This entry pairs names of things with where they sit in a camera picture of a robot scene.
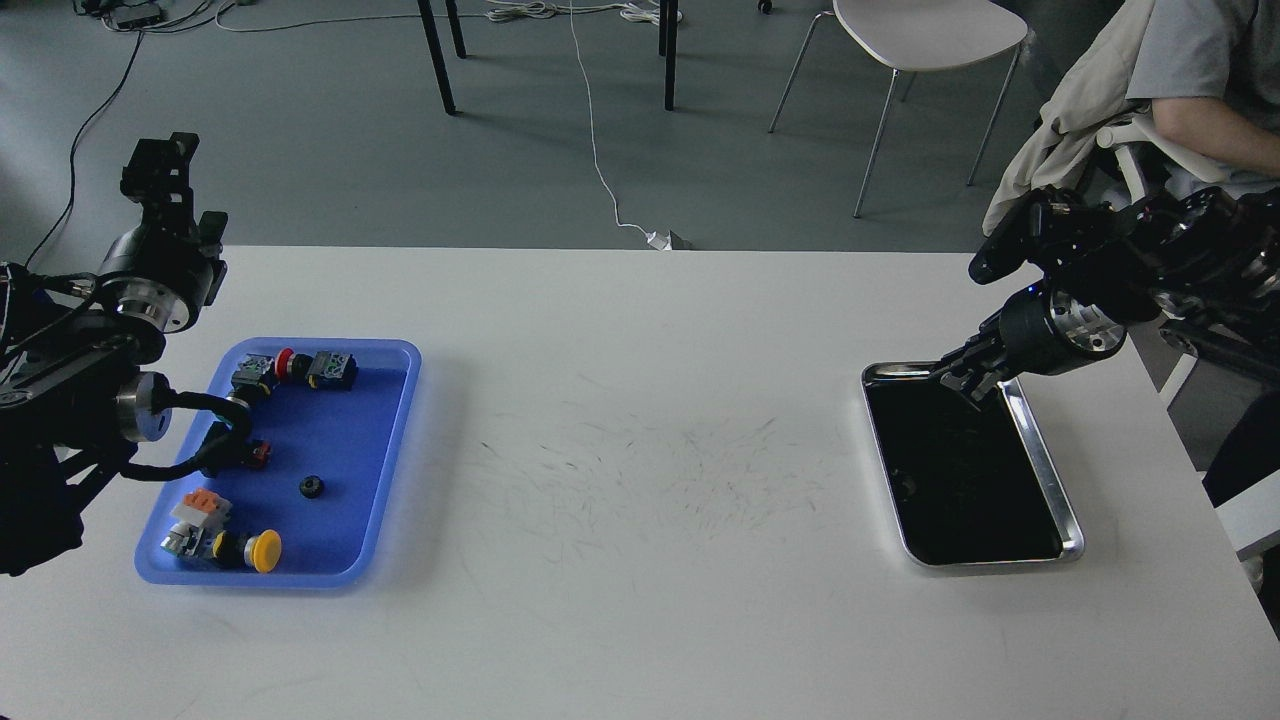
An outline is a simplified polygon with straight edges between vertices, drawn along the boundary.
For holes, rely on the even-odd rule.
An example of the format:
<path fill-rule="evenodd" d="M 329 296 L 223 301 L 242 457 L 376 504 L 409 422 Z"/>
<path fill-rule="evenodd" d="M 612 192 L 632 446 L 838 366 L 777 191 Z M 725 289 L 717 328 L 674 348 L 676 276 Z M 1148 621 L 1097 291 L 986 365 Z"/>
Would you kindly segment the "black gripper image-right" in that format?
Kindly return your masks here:
<path fill-rule="evenodd" d="M 1048 284 L 1030 284 L 983 320 L 964 350 L 943 355 L 931 379 L 955 380 L 955 391 L 979 407 L 1006 379 L 1073 372 L 1112 357 L 1125 341 L 1126 328 L 1096 305 Z"/>

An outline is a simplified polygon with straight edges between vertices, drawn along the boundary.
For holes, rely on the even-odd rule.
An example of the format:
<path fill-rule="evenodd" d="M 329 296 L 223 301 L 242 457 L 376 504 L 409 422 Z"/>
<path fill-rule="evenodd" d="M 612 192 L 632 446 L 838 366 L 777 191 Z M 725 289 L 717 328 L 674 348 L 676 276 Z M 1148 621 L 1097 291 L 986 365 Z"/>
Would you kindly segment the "black robot arm image-left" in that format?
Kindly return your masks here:
<path fill-rule="evenodd" d="M 168 482 L 241 460 L 250 410 L 178 392 L 148 370 L 166 337 L 191 328 L 227 277 L 223 211 L 195 215 L 189 164 L 198 136 L 143 138 L 120 191 L 140 224 L 95 273 L 41 275 L 3 265 L 1 560 L 19 577 L 83 541 L 83 511 L 115 477 Z M 207 410 L 223 429 L 168 468 L 136 464 L 177 407 Z"/>

